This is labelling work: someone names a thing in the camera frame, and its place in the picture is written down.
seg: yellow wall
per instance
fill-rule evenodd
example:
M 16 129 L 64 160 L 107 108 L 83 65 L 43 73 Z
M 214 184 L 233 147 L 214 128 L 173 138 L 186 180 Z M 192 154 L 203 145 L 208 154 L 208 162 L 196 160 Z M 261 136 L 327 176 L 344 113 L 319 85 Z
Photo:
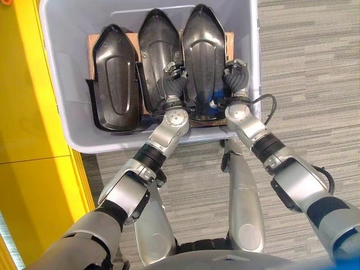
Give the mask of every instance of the yellow wall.
M 61 130 L 36 0 L 0 4 L 0 115 L 0 211 L 28 265 L 94 207 Z

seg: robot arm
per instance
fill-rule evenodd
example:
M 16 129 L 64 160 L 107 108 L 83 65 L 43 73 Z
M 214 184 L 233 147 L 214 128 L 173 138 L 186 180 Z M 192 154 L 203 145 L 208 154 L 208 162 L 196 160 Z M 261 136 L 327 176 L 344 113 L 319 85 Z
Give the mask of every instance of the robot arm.
M 228 127 L 273 176 L 271 186 L 290 210 L 304 213 L 332 258 L 360 255 L 360 211 L 332 196 L 319 173 L 295 151 L 285 146 L 249 110 L 244 98 L 248 90 L 244 78 L 246 65 L 235 61 L 232 74 L 226 70 L 224 80 L 232 91 L 225 115 Z
M 81 217 L 27 269 L 112 269 L 123 224 L 140 217 L 150 198 L 147 186 L 153 181 L 158 186 L 165 182 L 161 166 L 189 129 L 188 115 L 179 99 L 187 73 L 183 72 L 179 77 L 180 74 L 175 63 L 166 67 L 164 86 L 168 97 L 164 105 L 164 120 L 106 185 L 99 206 Z

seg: black wire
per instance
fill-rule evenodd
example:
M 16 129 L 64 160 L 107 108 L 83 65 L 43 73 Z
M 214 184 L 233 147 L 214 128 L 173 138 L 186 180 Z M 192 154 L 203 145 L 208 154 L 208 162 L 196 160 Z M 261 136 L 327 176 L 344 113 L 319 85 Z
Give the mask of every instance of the black wire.
M 272 94 L 263 94 L 262 96 L 260 96 L 256 100 L 250 102 L 250 104 L 253 105 L 253 104 L 258 103 L 260 100 L 263 100 L 264 98 L 267 98 L 267 97 L 272 98 L 272 107 L 271 107 L 270 114 L 268 114 L 268 119 L 266 119 L 266 121 L 264 122 L 264 125 L 267 125 L 269 123 L 269 121 L 271 120 L 272 116 L 274 115 L 274 113 L 276 111 L 276 107 L 277 107 L 276 98 Z
M 324 176 L 326 176 L 328 180 L 328 192 L 333 195 L 335 191 L 335 181 L 331 176 L 331 174 L 327 170 L 325 170 L 324 167 L 320 168 L 318 166 L 313 165 L 313 168 L 317 170 L 319 173 L 322 173 Z

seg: floor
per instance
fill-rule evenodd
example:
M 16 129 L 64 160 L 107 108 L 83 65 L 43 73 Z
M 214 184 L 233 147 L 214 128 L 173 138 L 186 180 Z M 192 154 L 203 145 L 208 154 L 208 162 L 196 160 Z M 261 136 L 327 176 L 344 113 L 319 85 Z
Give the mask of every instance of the floor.
M 326 167 L 336 182 L 335 195 L 359 207 L 359 2 L 259 0 L 258 7 L 262 93 L 278 101 L 269 128 L 311 164 Z M 264 116 L 270 108 L 262 103 Z M 95 200 L 136 151 L 83 155 Z M 180 243 L 228 231 L 222 154 L 219 142 L 181 145 L 164 164 L 168 182 L 160 193 Z M 260 192 L 265 252 L 297 261 L 326 257 L 306 217 L 288 211 L 261 163 L 247 150 L 245 157 Z M 124 227 L 120 248 L 131 269 L 140 269 L 133 226 Z

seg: gray plastic bin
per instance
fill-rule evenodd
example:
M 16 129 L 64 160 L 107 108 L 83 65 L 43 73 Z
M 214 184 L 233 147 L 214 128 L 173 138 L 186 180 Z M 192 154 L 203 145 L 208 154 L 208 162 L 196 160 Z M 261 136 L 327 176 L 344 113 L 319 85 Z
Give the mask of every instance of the gray plastic bin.
M 250 68 L 250 94 L 260 95 L 259 35 L 256 0 L 205 0 L 224 30 L 234 32 L 234 57 Z M 191 8 L 198 2 L 183 0 L 42 0 L 40 19 L 56 95 L 58 111 L 67 143 L 83 153 L 99 153 L 140 147 L 156 125 L 144 132 L 119 135 L 95 127 L 88 86 L 87 35 L 100 33 L 108 24 L 118 24 L 138 32 L 146 13 L 161 8 L 180 31 Z M 253 108 L 260 117 L 260 106 Z M 235 137 L 227 127 L 191 128 L 184 142 Z

